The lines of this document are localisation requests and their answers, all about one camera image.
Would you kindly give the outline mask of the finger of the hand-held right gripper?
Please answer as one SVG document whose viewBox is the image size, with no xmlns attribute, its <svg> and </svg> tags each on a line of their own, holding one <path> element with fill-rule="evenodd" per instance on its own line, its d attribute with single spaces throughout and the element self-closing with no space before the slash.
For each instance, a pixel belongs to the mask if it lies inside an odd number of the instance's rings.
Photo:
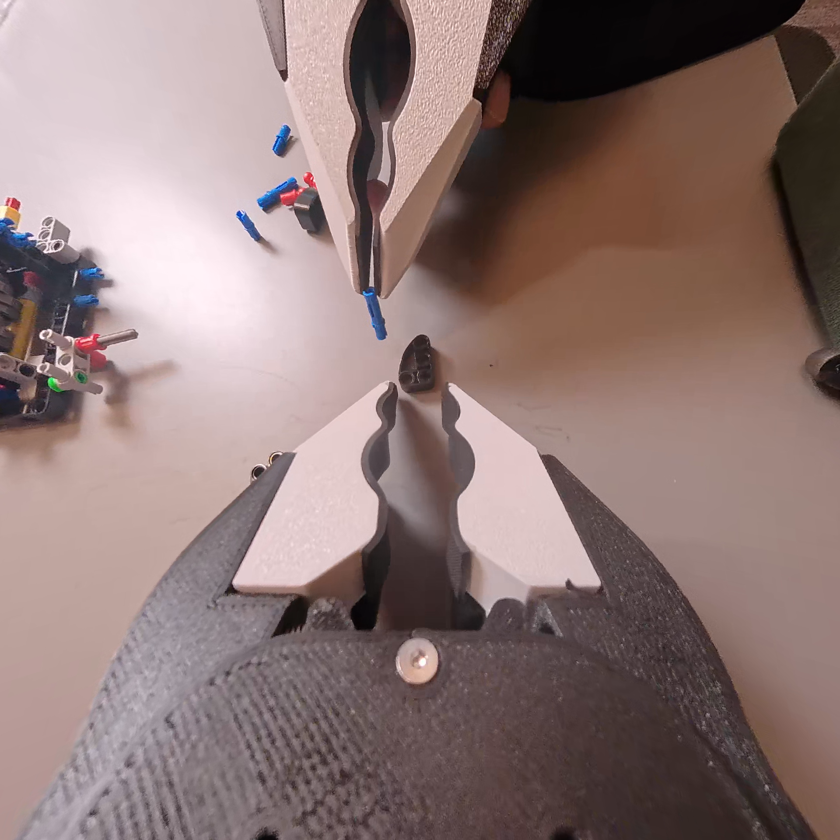
<svg viewBox="0 0 840 840">
<path fill-rule="evenodd" d="M 491 2 L 401 6 L 411 73 L 388 130 L 392 180 L 379 216 L 376 258 L 382 298 L 413 263 L 478 132 L 481 106 L 474 89 Z"/>
<path fill-rule="evenodd" d="M 287 95 L 342 266 L 357 293 L 373 279 L 368 179 L 376 138 L 367 103 L 371 57 L 364 1 L 286 1 Z"/>
</svg>

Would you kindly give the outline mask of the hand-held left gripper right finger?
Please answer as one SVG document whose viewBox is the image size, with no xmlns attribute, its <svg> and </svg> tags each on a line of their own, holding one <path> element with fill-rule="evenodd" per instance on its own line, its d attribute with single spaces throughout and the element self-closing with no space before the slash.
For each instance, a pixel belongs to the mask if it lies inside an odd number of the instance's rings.
<svg viewBox="0 0 840 840">
<path fill-rule="evenodd" d="M 454 383 L 442 422 L 455 477 L 449 579 L 457 601 L 597 592 L 602 585 L 540 452 Z"/>
</svg>

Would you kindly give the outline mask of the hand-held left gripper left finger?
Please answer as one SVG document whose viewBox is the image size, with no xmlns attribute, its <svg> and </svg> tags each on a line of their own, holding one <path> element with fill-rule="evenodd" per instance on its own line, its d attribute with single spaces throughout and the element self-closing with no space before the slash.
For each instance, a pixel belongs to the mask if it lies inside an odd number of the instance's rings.
<svg viewBox="0 0 840 840">
<path fill-rule="evenodd" d="M 364 564 L 385 534 L 380 478 L 396 398 L 395 383 L 376 385 L 295 450 L 234 575 L 237 593 L 348 607 L 363 597 Z"/>
</svg>

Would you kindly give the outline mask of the black rounded lego beam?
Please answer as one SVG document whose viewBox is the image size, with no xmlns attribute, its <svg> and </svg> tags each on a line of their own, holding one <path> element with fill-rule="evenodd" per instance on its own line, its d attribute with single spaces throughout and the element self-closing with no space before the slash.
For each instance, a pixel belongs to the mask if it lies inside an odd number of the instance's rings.
<svg viewBox="0 0 840 840">
<path fill-rule="evenodd" d="M 398 384 L 405 394 L 431 392 L 436 384 L 434 348 L 420 333 L 406 346 L 399 365 Z"/>
</svg>

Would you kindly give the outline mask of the black curved lego piece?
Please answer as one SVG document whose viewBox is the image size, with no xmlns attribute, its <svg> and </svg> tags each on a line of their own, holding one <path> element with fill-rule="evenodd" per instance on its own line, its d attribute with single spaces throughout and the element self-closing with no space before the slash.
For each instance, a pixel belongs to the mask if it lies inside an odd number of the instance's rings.
<svg viewBox="0 0 840 840">
<path fill-rule="evenodd" d="M 311 235 L 321 232 L 326 222 L 319 191 L 314 187 L 301 189 L 292 204 L 299 225 Z"/>
</svg>

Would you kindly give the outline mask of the lego car chassis assembly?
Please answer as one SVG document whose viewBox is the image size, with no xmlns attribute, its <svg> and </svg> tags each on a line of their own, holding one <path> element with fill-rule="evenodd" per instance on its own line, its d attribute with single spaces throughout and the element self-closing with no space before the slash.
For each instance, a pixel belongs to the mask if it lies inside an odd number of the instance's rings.
<svg viewBox="0 0 840 840">
<path fill-rule="evenodd" d="M 126 329 L 95 332 L 102 269 L 70 244 L 68 226 L 44 217 L 21 226 L 21 203 L 2 199 L 1 428 L 43 426 L 71 417 L 83 394 L 103 391 L 96 375 L 106 352 L 136 340 Z"/>
</svg>

